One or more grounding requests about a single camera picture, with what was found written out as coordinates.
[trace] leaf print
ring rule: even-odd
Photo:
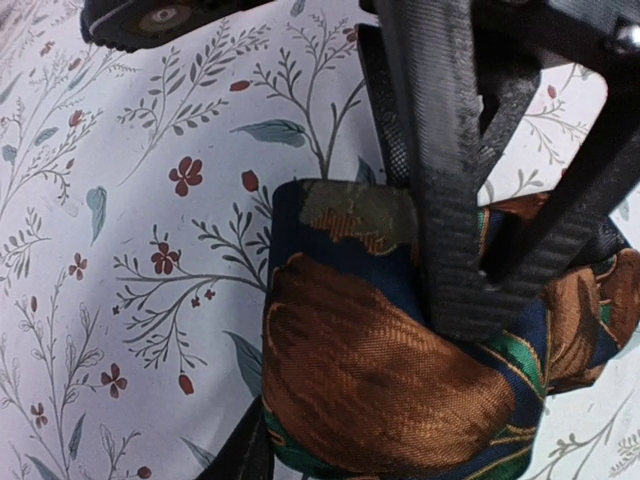
[[[18,79],[20,78],[21,75],[22,73],[19,73],[18,75],[16,75],[16,78],[13,79],[13,81],[9,84],[9,86],[5,88],[2,91],[2,93],[0,93],[0,105],[2,105],[4,102],[7,101],[7,99],[9,98],[9,95],[11,95],[11,91],[13,90],[13,87],[15,87],[16,83],[18,83]]]
[[[71,83],[69,84],[69,86],[67,87],[67,90],[73,90],[74,88],[76,88],[78,85],[80,85],[80,83],[82,82],[82,80],[84,80],[84,77],[87,75],[87,72],[89,70],[85,70],[84,72],[82,72],[80,75],[78,75],[76,78],[74,78],[73,80],[71,80]]]
[[[176,83],[174,83],[173,85],[171,85],[171,87],[169,88],[169,90],[167,91],[167,95],[171,95],[173,92],[175,92],[178,88],[180,88],[180,85],[182,85],[182,83],[184,82],[184,79],[186,78],[186,75],[181,76]]]
[[[291,7],[291,16],[295,18],[304,12],[305,3],[307,3],[306,0],[296,0]]]
[[[236,346],[236,359],[240,375],[254,397],[262,393],[262,353],[244,338],[232,332],[225,332]]]
[[[107,191],[103,187],[89,190],[87,192],[87,206],[91,210],[91,227],[93,229],[91,245],[93,245],[107,218]]]
[[[358,174],[356,175],[356,183],[366,183],[367,185],[376,184],[376,174],[373,169],[362,158],[358,157]]]
[[[622,217],[623,220],[629,221],[629,214],[631,212],[631,207],[629,206],[629,200],[626,198],[622,201],[620,205],[618,205],[618,213]]]
[[[33,141],[33,144],[36,147],[39,147],[40,145],[42,145],[44,142],[46,142],[47,140],[49,140],[51,137],[53,137],[56,133],[58,132],[58,127],[51,127],[51,128],[46,128],[44,130],[42,130],[38,136],[36,137],[36,139]]]
[[[109,458],[113,458],[116,454],[116,443],[113,441],[113,436],[107,427],[100,425],[100,438],[102,439],[102,447],[104,448]]]
[[[85,413],[78,419],[71,434],[71,440],[69,440],[69,457],[71,460],[75,460],[78,456],[78,447],[80,447],[80,440],[82,440],[82,425],[86,415]]]
[[[524,339],[516,335],[504,334],[485,342],[484,346],[513,365],[529,381],[539,396],[546,395],[547,387],[544,383],[540,359],[533,347]]]
[[[329,26],[324,14],[322,16],[312,15],[311,18],[316,24],[316,32],[290,24],[286,26],[286,31],[291,34],[292,40],[302,43],[305,54],[311,57],[309,59],[311,68],[308,69],[307,78],[305,79],[305,70],[298,66],[302,63],[301,59],[292,58],[291,50],[281,48],[280,59],[277,66],[274,66],[275,71],[264,68],[260,63],[256,65],[253,73],[257,78],[253,85],[268,90],[267,99],[282,99],[293,104],[300,111],[305,119],[305,130],[304,134],[298,134],[294,137],[298,142],[295,146],[307,144],[311,154],[318,162],[320,177],[327,179],[341,126],[347,114],[362,103],[358,97],[364,89],[365,82],[360,77],[342,105],[329,102],[326,98],[322,100],[323,105],[329,106],[331,114],[331,129],[328,142],[324,147],[320,140],[318,125],[313,121],[318,113],[312,93],[323,72],[335,70],[338,61],[344,60],[356,52],[357,34],[349,26],[347,18],[343,18],[333,27]]]
[[[42,480],[60,480],[60,478],[53,473],[49,467],[47,467],[44,463],[38,460],[36,457],[32,457],[31,455],[25,455],[31,462],[36,466],[38,473],[42,477]]]
[[[204,448],[197,446],[195,443],[190,442],[186,438],[180,437],[180,440],[182,440],[184,444],[189,448],[189,450],[191,450],[191,453],[202,468],[207,468],[216,458],[213,453],[207,452]]]
[[[18,149],[13,145],[5,145],[2,147],[2,158],[5,162],[9,162],[13,165],[16,161],[16,157],[18,156]]]
[[[300,148],[306,143],[305,128],[289,120],[267,120],[231,130],[231,133],[236,132],[248,133],[259,142],[284,143],[294,148]]]

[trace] teal leaf print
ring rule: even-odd
[[[71,440],[69,440],[69,457],[71,460],[75,460],[78,456],[78,447],[80,446],[80,440],[82,440],[82,424],[84,423],[84,417],[87,414],[83,414],[76,423],[71,434]]]
[[[225,333],[236,345],[240,375],[255,398],[262,393],[262,353],[241,336],[232,332]]]
[[[300,148],[306,142],[304,127],[290,120],[267,120],[231,130],[231,133],[236,132],[248,133],[259,142],[284,143],[294,148]]]
[[[85,77],[85,75],[87,74],[88,71],[89,70],[85,70],[80,75],[78,75],[76,78],[71,80],[71,83],[67,87],[67,90],[73,90],[74,88],[76,88],[80,84],[80,82],[82,82],[82,80],[84,80],[84,77]]]
[[[629,221],[629,214],[631,213],[631,207],[629,206],[629,200],[624,199],[620,205],[618,205],[618,213],[623,220]]]
[[[16,157],[18,156],[18,149],[13,145],[5,145],[2,147],[2,158],[4,158],[5,162],[9,162],[13,165],[16,161]]]
[[[51,127],[51,128],[46,128],[43,131],[41,131],[38,136],[36,137],[36,139],[33,141],[33,144],[36,147],[39,147],[40,145],[42,145],[44,142],[46,142],[47,140],[49,140],[51,137],[53,137],[56,133],[58,132],[58,127]]]
[[[356,183],[366,183],[367,185],[376,184],[376,174],[367,162],[358,157],[358,174],[356,175]]]
[[[2,105],[4,102],[7,101],[7,98],[9,98],[9,95],[11,95],[11,91],[13,90],[13,87],[15,87],[16,83],[18,83],[18,79],[20,78],[20,75],[22,75],[22,73],[19,73],[18,75],[16,75],[16,78],[13,79],[13,81],[9,84],[9,86],[5,88],[2,91],[2,93],[0,93],[0,105]]]
[[[38,470],[38,473],[40,473],[42,480],[60,480],[60,478],[55,473],[49,470],[49,467],[47,467],[36,457],[32,457],[31,455],[25,455],[25,457],[31,460],[31,462],[33,462],[33,464],[36,466],[36,469]]]
[[[107,219],[107,191],[103,187],[89,190],[87,192],[87,206],[91,210],[91,226],[93,228],[91,245],[93,245]]]
[[[204,448],[197,446],[195,443],[190,442],[186,438],[180,437],[180,440],[182,440],[184,444],[189,447],[189,450],[191,450],[191,453],[202,468],[207,468],[216,458],[213,453],[207,452]]]
[[[304,12],[305,3],[307,3],[307,0],[296,0],[296,2],[291,7],[291,16],[297,17],[302,12]]]

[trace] red flower print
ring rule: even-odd
[[[82,60],[80,60],[79,58],[76,58],[73,62],[71,62],[69,64],[69,71],[72,71],[78,68],[78,66],[80,65],[80,62],[82,62]]]
[[[353,43],[358,40],[358,32],[355,28],[345,28],[342,34],[347,37],[347,42]]]
[[[115,363],[111,364],[111,375],[107,372],[102,372],[100,382],[102,382],[104,386],[111,384],[109,395],[111,395],[112,398],[118,398],[120,396],[119,390],[127,388],[128,383],[126,378],[120,377],[120,367]]]
[[[138,478],[142,478],[143,480],[151,478],[151,469],[149,469],[149,467],[140,467],[137,473]]]
[[[193,383],[191,383],[191,379],[187,377],[185,373],[181,373],[178,377],[178,384],[185,395],[191,395],[193,393]]]
[[[75,274],[78,281],[80,281],[84,278],[84,273],[82,273],[82,271],[87,268],[87,259],[83,259],[79,253],[76,253],[73,258],[76,261],[76,264],[69,265],[69,275],[73,277]]]
[[[251,86],[251,82],[247,80],[240,80],[239,82],[235,82],[231,84],[229,87],[230,92],[242,92]]]
[[[195,187],[202,183],[202,160],[193,160],[191,157],[184,157],[180,161],[177,169],[169,172],[169,179],[178,182],[176,185],[176,193],[180,197],[186,197],[189,193],[189,187]]]
[[[169,248],[169,244],[166,242],[161,242],[158,244],[158,251],[151,255],[151,261],[156,264],[156,273],[160,275],[162,272],[165,275],[171,274],[173,272],[173,265],[178,263],[180,260],[180,254],[178,252],[173,252]]]
[[[38,403],[38,408],[31,405],[31,415],[36,417],[36,427],[38,428],[42,428],[49,423],[47,417],[44,416],[44,406],[41,403]]]
[[[72,128],[77,127],[82,123],[83,118],[84,112],[82,110],[76,110],[75,112],[73,112],[73,115],[69,117],[69,126]]]
[[[247,192],[255,192],[260,188],[260,180],[253,170],[242,173],[242,186]]]

